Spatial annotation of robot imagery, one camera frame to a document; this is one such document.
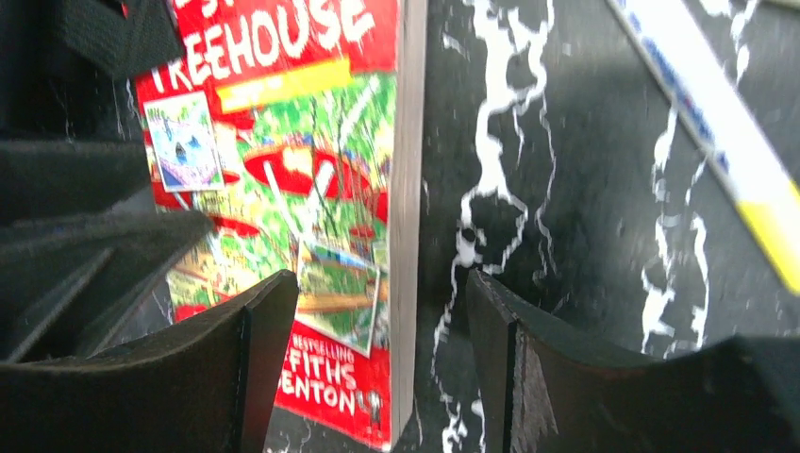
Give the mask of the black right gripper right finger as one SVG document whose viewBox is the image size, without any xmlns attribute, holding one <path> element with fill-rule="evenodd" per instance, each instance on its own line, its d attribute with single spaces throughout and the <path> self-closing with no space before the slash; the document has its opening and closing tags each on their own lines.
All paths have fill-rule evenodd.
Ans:
<svg viewBox="0 0 800 453">
<path fill-rule="evenodd" d="M 490 452 L 795 452 L 799 342 L 733 336 L 667 361 L 472 271 L 469 329 Z"/>
</svg>

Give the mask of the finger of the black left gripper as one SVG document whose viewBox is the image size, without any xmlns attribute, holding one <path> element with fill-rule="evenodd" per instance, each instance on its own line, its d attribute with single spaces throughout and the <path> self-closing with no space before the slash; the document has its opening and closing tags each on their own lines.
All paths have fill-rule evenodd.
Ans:
<svg viewBox="0 0 800 453">
<path fill-rule="evenodd" d="M 2 141 L 2 362 L 108 347 L 210 231 L 197 211 L 118 209 L 149 184 L 140 143 Z"/>
</svg>

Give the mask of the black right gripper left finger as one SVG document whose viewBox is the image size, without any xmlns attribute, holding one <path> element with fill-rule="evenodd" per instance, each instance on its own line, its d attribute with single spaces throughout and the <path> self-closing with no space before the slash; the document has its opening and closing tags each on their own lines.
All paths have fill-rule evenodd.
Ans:
<svg viewBox="0 0 800 453">
<path fill-rule="evenodd" d="M 1 368 L 5 452 L 259 452 L 298 298 L 282 270 L 88 358 Z"/>
</svg>

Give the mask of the red treehouse book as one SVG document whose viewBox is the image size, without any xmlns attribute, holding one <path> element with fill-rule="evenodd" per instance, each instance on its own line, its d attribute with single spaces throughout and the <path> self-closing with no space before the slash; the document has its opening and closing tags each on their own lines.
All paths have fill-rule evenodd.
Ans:
<svg viewBox="0 0 800 453">
<path fill-rule="evenodd" d="M 424 1 L 173 1 L 185 54 L 136 83 L 153 195 L 213 231 L 177 321 L 286 269 L 276 405 L 389 452 L 412 412 Z"/>
</svg>

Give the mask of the black backpack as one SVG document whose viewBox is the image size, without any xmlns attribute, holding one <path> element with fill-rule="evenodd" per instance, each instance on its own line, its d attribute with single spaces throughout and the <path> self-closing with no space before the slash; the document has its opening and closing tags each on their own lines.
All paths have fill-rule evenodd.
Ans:
<svg viewBox="0 0 800 453">
<path fill-rule="evenodd" d="M 1 136 L 138 142 L 135 78 L 184 55 L 166 1 L 4 1 Z"/>
</svg>

